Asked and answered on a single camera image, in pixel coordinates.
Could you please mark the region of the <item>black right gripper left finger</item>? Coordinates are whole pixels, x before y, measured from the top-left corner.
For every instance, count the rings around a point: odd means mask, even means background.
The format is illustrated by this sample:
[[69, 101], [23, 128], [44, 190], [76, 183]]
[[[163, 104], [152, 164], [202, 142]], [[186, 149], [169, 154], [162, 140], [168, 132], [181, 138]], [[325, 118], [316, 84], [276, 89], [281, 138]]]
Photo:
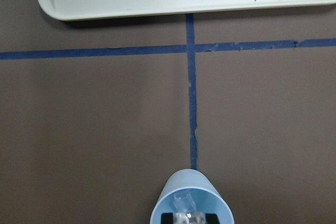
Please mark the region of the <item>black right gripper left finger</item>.
[[162, 213], [161, 224], [173, 224], [173, 213]]

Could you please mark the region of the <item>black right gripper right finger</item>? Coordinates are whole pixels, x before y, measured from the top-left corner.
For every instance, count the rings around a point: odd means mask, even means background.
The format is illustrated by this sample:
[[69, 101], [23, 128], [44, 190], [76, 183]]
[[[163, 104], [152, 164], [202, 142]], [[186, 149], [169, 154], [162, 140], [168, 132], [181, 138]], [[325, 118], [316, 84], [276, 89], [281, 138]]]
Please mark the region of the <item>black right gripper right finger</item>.
[[207, 224], [219, 224], [219, 218], [217, 214], [205, 214]]

